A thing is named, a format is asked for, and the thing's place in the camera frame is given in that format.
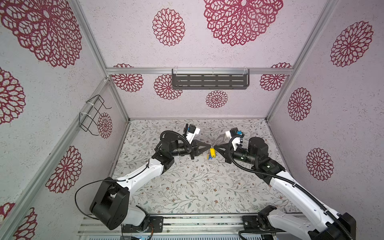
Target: red flower pattern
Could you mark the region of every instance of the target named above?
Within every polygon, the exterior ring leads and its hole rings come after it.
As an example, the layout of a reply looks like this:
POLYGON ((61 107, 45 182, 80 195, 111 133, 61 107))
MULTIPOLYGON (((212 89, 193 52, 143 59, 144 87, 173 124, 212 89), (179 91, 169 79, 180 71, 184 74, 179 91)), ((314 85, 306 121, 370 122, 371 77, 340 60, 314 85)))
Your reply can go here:
MULTIPOLYGON (((290 68, 289 63, 278 63, 272 66, 273 68, 290 68)), ((283 84, 287 75, 285 74, 264 74, 260 79, 260 86, 268 91, 279 89, 283 84)))
POLYGON ((80 58, 81 33, 66 0, 0 0, 0 15, 38 60, 66 68, 80 58))
POLYGON ((97 129, 102 138, 109 138, 112 133, 112 119, 108 113, 102 113, 97 121, 97 129))
POLYGON ((208 29, 221 43, 244 45, 266 32, 283 0, 204 0, 208 29))
POLYGON ((372 42, 372 26, 368 22, 355 22, 344 29, 331 49, 331 61, 338 67, 351 65, 363 56, 372 42))
POLYGON ((288 113, 295 121, 303 120, 307 117, 312 106, 311 95, 305 88, 296 89, 288 101, 288 113))
POLYGON ((165 46, 174 46, 184 37, 184 22, 180 14, 173 9, 158 11, 153 21, 153 33, 165 46))
POLYGON ((157 95, 168 100, 178 98, 183 93, 183 90, 172 88, 172 76, 170 74, 158 76, 153 87, 157 95))
POLYGON ((11 209, 14 207, 15 203, 7 202, 6 204, 2 205, 0 207, 0 225, 8 215, 8 213, 11 211, 11 209))
POLYGON ((37 214, 35 208, 32 207, 29 210, 29 214, 24 217, 22 224, 17 228, 14 236, 14 240, 31 240, 35 235, 37 226, 37 214))
POLYGON ((333 174, 333 161, 324 149, 314 148, 307 155, 307 168, 318 180, 327 180, 333 174))
POLYGON ((205 98, 205 102, 211 108, 220 108, 228 101, 228 95, 224 91, 214 90, 205 98))
MULTIPOLYGON (((119 63, 115 68, 133 68, 129 64, 119 63)), ((115 74, 111 75, 113 82, 127 92, 136 92, 143 87, 143 78, 141 74, 115 74)))
POLYGON ((23 87, 9 72, 0 68, 0 125, 18 118, 24 106, 23 87))
POLYGON ((74 146, 70 146, 67 154, 57 165, 45 186, 50 192, 64 193, 68 191, 79 179, 83 167, 81 154, 74 146))

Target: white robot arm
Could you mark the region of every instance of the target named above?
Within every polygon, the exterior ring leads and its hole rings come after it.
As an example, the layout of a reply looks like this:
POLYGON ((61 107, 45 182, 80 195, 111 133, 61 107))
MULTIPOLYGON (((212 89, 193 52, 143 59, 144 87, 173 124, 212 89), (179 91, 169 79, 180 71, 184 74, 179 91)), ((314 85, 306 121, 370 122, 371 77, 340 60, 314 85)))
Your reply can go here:
POLYGON ((226 134, 231 138, 229 143, 214 147, 225 158, 225 161, 234 163, 242 170, 255 173, 267 184, 284 194, 309 220, 305 221, 283 213, 276 207, 267 206, 257 216, 256 225, 260 228, 248 232, 284 230, 303 240, 351 240, 355 238, 355 219, 348 213, 339 214, 298 184, 282 165, 268 157, 268 145, 262 138, 250 138, 248 150, 246 150, 242 148, 244 134, 241 131, 233 128, 226 134), (236 161, 253 166, 251 169, 247 169, 236 161))
POLYGON ((137 226, 144 231, 149 224, 149 214, 138 206, 129 207, 130 193, 136 192, 152 178, 160 176, 174 163, 174 156, 190 155, 191 159, 211 148, 211 145, 193 140, 200 129, 188 124, 181 135, 164 131, 155 154, 135 171, 114 180, 106 178, 99 187, 89 210, 110 230, 120 224, 137 226))

